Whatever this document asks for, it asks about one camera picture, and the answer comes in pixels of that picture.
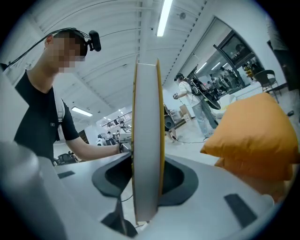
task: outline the man's ear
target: man's ear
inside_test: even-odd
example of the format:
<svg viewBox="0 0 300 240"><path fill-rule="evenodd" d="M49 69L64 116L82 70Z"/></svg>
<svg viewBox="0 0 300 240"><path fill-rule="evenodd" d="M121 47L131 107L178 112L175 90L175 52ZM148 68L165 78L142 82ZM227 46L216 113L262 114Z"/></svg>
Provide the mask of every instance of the man's ear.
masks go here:
<svg viewBox="0 0 300 240"><path fill-rule="evenodd" d="M47 48L50 44L52 44L53 43L53 36L52 35L50 35L50 36L48 36L47 38L46 38L46 40L45 40L45 48Z"/></svg>

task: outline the white floor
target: white floor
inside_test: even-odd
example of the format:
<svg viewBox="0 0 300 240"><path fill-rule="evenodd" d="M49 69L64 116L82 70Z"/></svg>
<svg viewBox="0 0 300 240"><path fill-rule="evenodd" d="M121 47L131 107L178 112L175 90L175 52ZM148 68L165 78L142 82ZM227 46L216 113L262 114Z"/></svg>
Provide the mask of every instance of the white floor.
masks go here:
<svg viewBox="0 0 300 240"><path fill-rule="evenodd" d="M292 102L289 97L289 91L287 89L281 90L282 96L280 96L279 92L277 92L277 97L279 100L279 105L283 109L285 113L288 113L292 110ZM292 117L289 118L291 124L293 125L298 142L300 143L300 126L298 124L299 114L295 113ZM196 120L192 120L189 123L186 123L176 129L176 134L178 140L180 142L171 143L171 141L165 137L165 153L175 156L180 156L183 158L187 158L193 161L214 165L218 160L218 157L206 155L200 153L200 149L204 145L204 143L194 143L194 142L202 142L204 137L202 136L200 129L198 128ZM121 199L125 200L132 195L132 181L130 181L123 191L121 195ZM130 221L134 226L135 224L135 212L134 212L134 205L133 205L133 198L131 197L129 200L122 203L124 218ZM140 226L137 228L137 231L140 232L144 228Z"/></svg>

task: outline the railing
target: railing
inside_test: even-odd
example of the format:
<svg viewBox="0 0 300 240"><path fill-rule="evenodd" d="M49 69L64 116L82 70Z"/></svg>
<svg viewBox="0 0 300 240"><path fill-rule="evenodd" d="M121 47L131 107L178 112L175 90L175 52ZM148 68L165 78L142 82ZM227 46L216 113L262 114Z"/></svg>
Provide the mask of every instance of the railing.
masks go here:
<svg viewBox="0 0 300 240"><path fill-rule="evenodd" d="M124 114L123 116L120 116L120 117L106 123L102 127L105 130L109 130L109 129L117 126L121 121L125 122L125 121L131 120L131 119L132 119L132 112L128 112L128 113Z"/></svg>

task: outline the black t-shirt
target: black t-shirt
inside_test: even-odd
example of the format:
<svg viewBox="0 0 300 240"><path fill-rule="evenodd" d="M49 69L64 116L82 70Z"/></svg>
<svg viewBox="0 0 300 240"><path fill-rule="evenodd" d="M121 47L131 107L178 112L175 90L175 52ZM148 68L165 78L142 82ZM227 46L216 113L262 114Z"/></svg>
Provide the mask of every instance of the black t-shirt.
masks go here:
<svg viewBox="0 0 300 240"><path fill-rule="evenodd" d="M53 159L53 143L59 140L53 88L46 94L40 92L32 86L25 73L15 89L29 105L15 135L15 141L38 156ZM73 140L79 135L69 108L65 103L64 106L66 113L61 123L62 131L66 140Z"/></svg>

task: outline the fluorescent light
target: fluorescent light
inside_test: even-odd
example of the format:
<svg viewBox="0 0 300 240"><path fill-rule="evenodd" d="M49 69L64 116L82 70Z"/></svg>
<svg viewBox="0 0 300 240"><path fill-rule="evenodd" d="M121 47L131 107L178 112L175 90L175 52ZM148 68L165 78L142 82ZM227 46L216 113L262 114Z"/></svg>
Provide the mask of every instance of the fluorescent light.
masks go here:
<svg viewBox="0 0 300 240"><path fill-rule="evenodd" d="M211 70L214 70L219 64L220 64L220 62L216 66L214 66Z"/></svg>
<svg viewBox="0 0 300 240"><path fill-rule="evenodd" d="M165 25L167 24L171 5L172 5L173 0L165 0L163 9L161 11L160 19L159 19L159 24L158 24L158 29L157 29L157 34L156 36L162 37L164 35L165 31Z"/></svg>
<svg viewBox="0 0 300 240"><path fill-rule="evenodd" d="M198 71L196 73L198 73L205 65L207 64L207 62L205 62L201 68L198 69Z"/></svg>
<svg viewBox="0 0 300 240"><path fill-rule="evenodd" d="M93 116L93 114L91 114L91 113L89 113L89 112L86 112L86 111L84 111L84 110L81 110L81 109L79 109L79 108L77 108L77 107L73 107L73 108L72 108L72 111L77 112L77 113L81 113L81 114L83 114L83 115L85 115L85 116L88 116L88 117Z"/></svg>

